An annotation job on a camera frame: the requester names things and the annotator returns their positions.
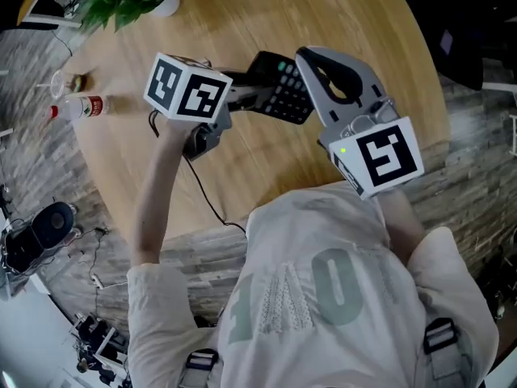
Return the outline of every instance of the backpack strap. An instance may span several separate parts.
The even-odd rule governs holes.
[[[210,348],[191,353],[183,368],[178,388],[205,388],[212,368],[218,360],[219,354]]]
[[[423,351],[430,359],[426,387],[463,388],[458,333],[450,318],[437,318],[426,327]]]

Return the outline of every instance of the round wooden table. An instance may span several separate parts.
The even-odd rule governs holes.
[[[114,33],[100,28],[65,68],[89,73],[92,94],[110,95],[106,116],[78,122],[78,142],[121,234],[132,215],[156,144],[143,99],[156,52],[247,70],[259,50],[294,57],[322,45],[366,61],[410,116],[421,149],[448,141],[448,116],[438,76],[418,25],[404,0],[182,0],[178,12],[144,15]],[[294,188],[341,179],[316,144],[322,126],[314,112],[304,125],[252,112],[233,114],[221,144],[194,162],[205,190],[227,220]],[[179,169],[167,238],[217,226],[185,162]]]

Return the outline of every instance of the black cable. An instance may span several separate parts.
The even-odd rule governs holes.
[[[41,256],[40,256],[40,257],[38,257],[37,259],[34,259],[34,260],[32,261],[32,263],[31,263],[31,265],[27,268],[27,270],[26,270],[25,272],[23,272],[23,273],[21,273],[21,274],[17,275],[17,276],[20,276],[20,277],[23,277],[23,276],[32,276],[32,275],[36,272],[36,270],[38,270],[39,268],[41,268],[41,267],[43,267],[43,266],[48,266],[49,264],[51,264],[51,262],[53,262],[53,260],[54,260],[54,256],[57,254],[57,252],[58,252],[59,250],[61,250],[61,249],[63,249],[63,248],[66,248],[66,247],[71,246],[73,242],[75,242],[76,240],[80,240],[81,238],[83,238],[83,237],[84,237],[84,236],[86,236],[87,234],[91,233],[92,231],[99,231],[99,232],[103,233],[103,235],[102,235],[102,236],[100,236],[100,238],[99,238],[99,245],[98,245],[97,249],[95,249],[95,251],[97,251],[97,250],[99,249],[99,247],[100,247],[100,239],[101,239],[102,237],[104,237],[106,234],[108,234],[108,233],[109,233],[109,230],[108,230],[108,229],[106,229],[106,228],[102,229],[102,228],[100,228],[100,227],[95,227],[94,229],[88,230],[86,233],[81,234],[79,237],[74,238],[74,240],[72,240],[72,241],[71,241],[71,242],[69,242],[68,244],[65,244],[65,245],[63,245],[63,246],[59,246],[59,247],[58,247],[58,248],[57,248],[57,249],[56,249],[56,250],[55,250],[51,255],[46,255],[46,256],[44,256],[44,257],[43,257],[43,259],[41,259],[41,258],[40,258]],[[53,259],[52,259],[52,260],[50,260],[50,262],[45,263],[45,264],[41,264],[41,262],[42,262],[42,261],[44,261],[44,260],[46,260],[46,259],[48,259],[48,258],[51,258],[51,257],[52,257]]]
[[[23,219],[22,219],[22,218],[20,218],[20,217],[15,218],[14,220],[10,221],[10,222],[9,222],[9,224],[8,224],[6,227],[4,227],[4,230],[5,230],[7,227],[12,227],[12,226],[13,226],[13,224],[15,223],[15,221],[18,221],[18,220],[22,221],[23,223],[25,222],[25,220],[23,220]]]
[[[102,235],[99,237],[99,242],[97,243],[97,247],[96,247],[96,248],[95,248],[95,250],[94,250],[94,261],[93,261],[93,263],[92,263],[92,264],[91,264],[91,266],[90,266],[90,270],[88,271],[88,277],[89,277],[90,279],[91,279],[91,271],[92,271],[92,270],[94,269],[94,267],[95,267],[95,262],[97,262],[97,251],[98,251],[98,250],[99,250],[99,248],[100,248],[100,243],[101,243],[101,241],[102,241],[103,237],[104,237],[105,235],[109,234],[109,230],[108,230],[108,229],[106,229],[106,228],[101,229],[101,228],[99,228],[99,227],[96,227],[96,228],[94,228],[94,229],[93,229],[93,230],[91,230],[91,231],[94,231],[94,230],[99,231],[100,233],[102,233]],[[97,285],[95,285],[95,302],[94,302],[94,304],[95,304],[95,317],[96,317],[96,318],[98,317],[98,315],[97,315],[97,300],[98,300],[98,299],[99,299],[99,288],[97,287]]]
[[[154,121],[156,120],[156,117],[158,116],[158,113],[160,113],[160,111],[158,111],[157,109],[154,109],[153,111],[151,111],[151,113],[149,114],[149,117],[148,117],[149,126],[153,130],[154,135],[156,135],[156,137],[160,137],[160,133],[158,132],[158,129],[156,128],[156,124],[154,123]],[[226,221],[223,217],[221,217],[219,215],[219,213],[216,211],[216,209],[213,208],[212,203],[210,202],[210,200],[207,197],[206,192],[204,191],[203,184],[201,183],[200,177],[198,177],[197,173],[195,172],[195,169],[192,166],[190,160],[187,157],[185,157],[185,155],[183,155],[183,158],[185,159],[185,161],[187,161],[187,164],[190,167],[190,169],[192,171],[192,174],[194,175],[195,179],[197,180],[197,183],[200,186],[200,189],[201,189],[201,192],[203,193],[204,199],[207,201],[208,206],[210,207],[210,209],[212,210],[214,215],[217,217],[217,220],[219,220],[223,226],[235,226],[235,227],[238,227],[239,229],[241,229],[242,233],[244,233],[244,235],[246,236],[246,231],[239,224],[232,223],[230,221]]]
[[[204,188],[203,188],[203,184],[201,183],[201,180],[200,180],[200,177],[197,176],[197,173],[195,172],[195,169],[194,167],[192,166],[191,162],[188,160],[188,158],[185,158],[185,161],[187,161],[187,164],[188,166],[191,168],[192,170],[192,174],[194,174],[195,176],[195,179],[197,180],[197,183],[199,184],[200,186],[200,189],[201,189],[201,192],[203,193],[203,196],[204,196],[204,199],[207,201],[208,205],[210,206],[210,208],[212,209],[213,213],[215,214],[215,216],[217,217],[217,220],[219,220],[224,226],[236,226],[238,227],[239,229],[242,230],[242,233],[244,233],[244,235],[246,235],[246,231],[239,226],[239,224],[237,223],[232,223],[230,221],[226,221],[224,220],[220,215],[219,213],[216,211],[216,209],[213,208],[213,205],[212,203],[210,202],[210,200],[208,199],[207,197],[207,194],[206,192],[204,192]]]
[[[126,364],[127,363],[128,363],[128,357],[126,356],[126,360],[122,364],[122,366],[124,367],[124,371],[126,371],[126,378],[124,379],[124,382],[122,383],[122,386],[124,386],[124,383],[128,382],[128,379],[129,379],[129,369],[126,369]]]
[[[70,49],[70,47],[63,41],[61,40],[59,37],[57,37],[56,33],[54,33],[54,30],[51,30],[52,34],[54,35],[54,37],[56,39],[58,39],[62,44],[65,45],[65,47],[68,49],[68,51],[70,52],[70,57],[72,57],[74,54],[72,53],[72,50]]]

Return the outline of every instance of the calculator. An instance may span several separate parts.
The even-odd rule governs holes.
[[[314,110],[307,87],[293,59],[272,52],[259,52],[246,72],[273,86],[271,97],[253,108],[254,112],[303,124]]]

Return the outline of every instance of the white pot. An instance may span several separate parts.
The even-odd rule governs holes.
[[[151,11],[151,15],[157,17],[169,17],[173,15],[179,8],[179,0],[164,0],[156,8]]]

